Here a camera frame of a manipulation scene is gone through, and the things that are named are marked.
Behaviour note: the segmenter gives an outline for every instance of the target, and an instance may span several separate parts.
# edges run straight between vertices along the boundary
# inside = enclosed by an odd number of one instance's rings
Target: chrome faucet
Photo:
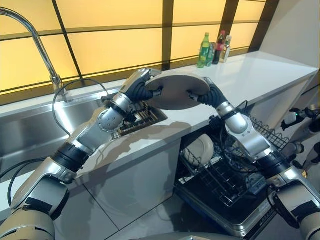
[[[52,65],[50,58],[47,54],[47,51],[46,51],[46,49],[40,39],[39,34],[38,34],[37,30],[35,29],[35,27],[26,18],[21,16],[19,13],[12,11],[8,8],[0,7],[0,15],[8,16],[10,18],[17,20],[19,23],[21,23],[23,26],[25,26],[25,28],[31,33],[32,39],[33,39],[36,47],[39,50],[39,53],[44,61],[46,68],[48,69],[48,71],[50,73],[50,79],[53,83],[53,91],[55,93],[57,93],[64,85],[61,81],[60,76],[57,74],[54,66]],[[67,94],[66,89],[64,89],[60,92],[60,95],[62,95],[62,96],[66,95],[66,94]]]

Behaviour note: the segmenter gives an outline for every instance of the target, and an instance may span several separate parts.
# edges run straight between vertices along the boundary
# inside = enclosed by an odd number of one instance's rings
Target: dishwasher rack
[[[269,126],[263,125],[261,121],[254,117],[250,119],[253,127],[279,150],[289,142],[288,138],[284,138],[281,133],[276,133]],[[214,144],[214,154],[210,162],[203,165],[188,147],[183,149],[179,154],[176,184],[183,186],[197,177],[207,191],[213,193],[229,208],[248,192],[258,194],[266,186],[266,179],[260,173],[241,173],[256,169],[246,160],[238,144],[231,137],[226,139],[224,151],[229,159],[224,159],[221,147],[216,141],[217,137],[210,134],[209,137]]]

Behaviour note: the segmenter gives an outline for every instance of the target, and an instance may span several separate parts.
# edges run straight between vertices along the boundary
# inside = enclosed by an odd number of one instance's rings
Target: sink
[[[115,95],[120,88],[108,89],[109,95]],[[94,111],[103,106],[104,91],[75,97],[69,102],[55,104],[56,117],[70,132],[87,122]],[[124,136],[167,119],[159,109],[145,102],[137,105],[135,123],[121,126],[118,136]],[[52,114],[52,104],[23,109],[12,114],[0,114],[0,173],[25,160],[51,156],[69,136],[56,124]],[[21,174],[34,170],[39,163],[26,166]],[[7,174],[1,182],[11,179],[15,171]]]

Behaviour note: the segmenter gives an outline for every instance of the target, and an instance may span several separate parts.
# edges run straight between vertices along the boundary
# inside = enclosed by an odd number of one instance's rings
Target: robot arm
[[[136,71],[120,92],[107,100],[107,106],[95,110],[88,122],[45,159],[15,194],[10,206],[12,215],[0,227],[1,239],[54,238],[53,221],[69,198],[66,185],[72,183],[77,171],[102,144],[112,140],[114,131],[134,110],[134,103],[161,94],[161,89],[145,88],[146,82],[158,74],[150,68]]]
[[[320,239],[320,194],[285,157],[257,132],[251,120],[237,112],[219,88],[204,78],[210,92],[203,96],[190,94],[190,98],[214,107],[225,121],[227,133],[237,140],[247,158],[276,190],[275,206],[289,225],[300,228],[306,240]]]

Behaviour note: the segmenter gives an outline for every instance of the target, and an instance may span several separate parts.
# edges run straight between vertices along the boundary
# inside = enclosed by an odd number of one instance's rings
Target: countertop
[[[230,57],[227,63],[196,68],[195,65],[170,70],[172,72],[186,72],[209,77],[221,89],[227,99],[237,106],[244,100],[249,104],[257,103],[282,90],[288,89],[312,76],[317,68],[294,62],[282,57],[264,52],[252,52],[244,55]],[[106,88],[118,87],[123,80],[105,83]],[[100,86],[70,91],[73,96],[97,91]],[[53,95],[38,97],[1,107],[2,114],[10,114],[32,106],[48,104]],[[198,105],[186,110],[163,110],[168,119],[149,126],[140,131],[129,134],[111,143],[107,143],[85,163],[78,173],[75,184],[90,181],[90,172],[107,166],[103,171],[111,172],[120,166],[134,161],[152,151],[170,144],[188,133],[194,132],[208,124],[211,115],[216,111],[206,105]],[[30,173],[19,176],[12,188],[12,195],[20,185],[29,177]],[[0,191],[6,193],[10,181],[0,184]],[[0,196],[0,220],[5,219],[9,213],[7,195]]]

